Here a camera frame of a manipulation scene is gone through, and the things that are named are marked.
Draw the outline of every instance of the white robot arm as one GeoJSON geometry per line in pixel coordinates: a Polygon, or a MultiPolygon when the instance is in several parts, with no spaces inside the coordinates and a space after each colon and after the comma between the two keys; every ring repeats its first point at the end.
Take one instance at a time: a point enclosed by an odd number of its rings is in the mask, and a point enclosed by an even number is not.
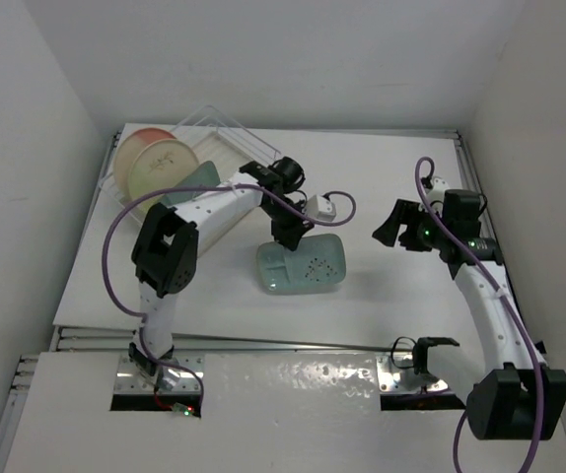
{"type": "Polygon", "coordinates": [[[493,238],[480,237],[481,196],[450,189],[446,181],[430,175],[421,179],[427,200],[441,222],[491,273],[495,290],[481,269],[440,231],[419,202],[397,200],[389,218],[373,238],[394,246],[402,225],[406,230],[399,244],[410,251],[438,249],[450,276],[462,292],[482,344],[485,372],[450,338],[419,338],[413,348],[415,373],[445,381],[466,406],[467,419],[478,439],[531,439],[535,421],[535,377],[531,350],[541,366],[545,404],[542,439],[550,439],[566,401],[566,373],[551,370],[534,344],[524,343],[519,327],[501,298],[510,297],[502,253],[493,238]]]}
{"type": "Polygon", "coordinates": [[[157,365],[148,354],[157,360],[172,354],[178,293],[195,274],[199,244],[256,207],[263,208],[272,219],[274,239],[291,250],[314,226],[283,209],[259,189],[267,189],[269,195],[275,195],[309,219],[333,221],[335,205],[328,198],[315,195],[307,202],[295,203],[285,197],[298,190],[304,180],[302,168],[290,158],[268,168],[252,162],[217,187],[225,191],[211,190],[173,207],[156,204],[150,209],[132,252],[141,311],[147,315],[141,322],[145,327],[144,340],[141,341],[139,328],[129,355],[144,373],[150,377],[157,373],[157,365]]]}

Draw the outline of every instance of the purple cable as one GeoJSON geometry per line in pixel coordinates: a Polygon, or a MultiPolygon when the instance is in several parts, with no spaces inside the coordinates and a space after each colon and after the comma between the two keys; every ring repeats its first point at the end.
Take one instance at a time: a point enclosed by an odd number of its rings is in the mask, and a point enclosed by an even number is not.
{"type": "Polygon", "coordinates": [[[251,189],[251,190],[257,190],[259,192],[262,192],[263,194],[267,195],[272,200],[277,202],[281,207],[288,210],[290,213],[292,213],[292,214],[296,215],[297,217],[300,217],[301,219],[303,219],[307,222],[310,222],[314,225],[320,225],[320,226],[323,226],[323,227],[339,227],[341,225],[347,224],[353,219],[353,217],[355,216],[355,212],[357,210],[357,204],[356,204],[353,196],[351,194],[349,194],[348,192],[344,192],[342,190],[332,190],[330,192],[327,192],[325,195],[327,197],[329,195],[343,195],[343,196],[347,197],[351,201],[351,212],[350,212],[350,214],[348,215],[348,217],[346,219],[341,220],[339,222],[323,222],[323,221],[312,219],[310,217],[303,215],[301,212],[296,210],[294,207],[289,205],[287,202],[285,202],[283,199],[278,197],[273,192],[270,192],[269,190],[264,189],[262,187],[259,187],[258,185],[255,185],[255,184],[237,184],[233,187],[231,187],[231,186],[229,186],[229,187],[189,186],[189,187],[180,187],[180,188],[171,187],[171,188],[167,188],[167,189],[155,190],[154,192],[150,192],[149,194],[145,194],[145,195],[143,195],[143,196],[141,196],[137,199],[132,200],[127,205],[125,205],[125,207],[123,207],[123,210],[121,210],[118,213],[118,215],[116,216],[114,221],[110,224],[109,228],[107,229],[106,238],[104,239],[104,245],[102,247],[102,276],[104,278],[104,285],[106,286],[107,295],[112,300],[114,305],[116,305],[120,310],[122,310],[123,312],[125,312],[128,315],[131,315],[133,317],[139,317],[141,319],[141,328],[140,328],[140,332],[139,332],[139,337],[140,337],[140,341],[141,341],[141,348],[143,349],[143,352],[145,352],[145,356],[147,356],[147,358],[149,360],[151,360],[155,364],[162,366],[162,367],[173,368],[175,370],[179,370],[179,371],[182,371],[182,372],[188,372],[189,374],[191,374],[197,380],[197,382],[200,386],[200,398],[199,398],[199,403],[198,403],[198,410],[200,412],[200,416],[201,416],[201,412],[202,412],[202,400],[204,399],[204,383],[202,382],[202,379],[200,379],[200,377],[197,374],[195,374],[195,372],[190,370],[189,368],[185,368],[185,367],[183,367],[179,364],[174,364],[174,363],[167,361],[167,360],[159,360],[149,350],[149,347],[147,347],[147,344],[145,343],[145,337],[144,337],[145,324],[147,323],[147,313],[139,312],[139,311],[136,311],[136,310],[132,310],[131,308],[128,308],[116,296],[116,293],[114,292],[114,288],[112,287],[112,282],[110,281],[109,274],[107,272],[107,252],[109,250],[109,244],[112,240],[112,236],[114,235],[114,232],[116,231],[116,227],[121,222],[121,220],[123,220],[125,218],[125,216],[127,214],[129,214],[136,206],[138,206],[141,202],[144,202],[147,199],[151,199],[152,197],[156,197],[156,196],[159,196],[159,195],[171,194],[171,193],[174,193],[174,192],[201,192],[201,191],[204,191],[204,192],[230,192],[230,191],[234,191],[236,189],[238,189],[238,190],[251,189]]]}
{"type": "MultiPolygon", "coordinates": [[[[419,194],[419,198],[425,207],[425,210],[430,214],[430,217],[434,221],[434,223],[439,227],[441,232],[445,234],[450,241],[455,244],[460,251],[473,263],[476,267],[482,272],[485,279],[491,284],[495,291],[500,291],[500,285],[493,277],[493,275],[487,270],[487,268],[480,262],[480,260],[476,257],[475,254],[471,252],[471,250],[462,243],[457,237],[454,236],[452,232],[443,224],[439,216],[436,214],[430,202],[428,202],[428,198],[425,195],[425,190],[423,185],[421,184],[421,165],[423,163],[428,163],[432,167],[431,174],[434,172],[434,161],[431,158],[420,158],[417,161],[417,165],[414,170],[414,180],[417,187],[417,192],[419,194]]],[[[537,454],[537,448],[539,446],[539,440],[541,439],[541,427],[543,425],[543,409],[544,409],[544,394],[543,394],[543,379],[541,376],[541,366],[539,365],[539,361],[537,356],[532,348],[532,341],[527,333],[527,330],[524,328],[520,317],[516,314],[515,310],[513,309],[513,305],[507,298],[507,296],[502,296],[500,298],[502,305],[504,306],[505,310],[509,312],[513,323],[515,323],[516,327],[518,327],[518,331],[522,336],[522,340],[524,341],[527,351],[529,352],[529,356],[531,357],[532,368],[535,372],[535,387],[537,391],[537,405],[535,410],[535,425],[532,428],[532,439],[531,439],[531,446],[529,447],[529,451],[527,452],[527,457],[520,468],[519,473],[527,473],[531,469],[531,465],[535,460],[535,455],[537,454]]],[[[460,431],[462,430],[462,426],[464,421],[467,418],[466,411],[462,413],[460,417],[459,424],[457,425],[457,431],[454,436],[454,445],[453,445],[453,460],[454,460],[454,467],[456,468],[458,473],[462,473],[459,465],[459,441],[460,441],[460,431]]]]}

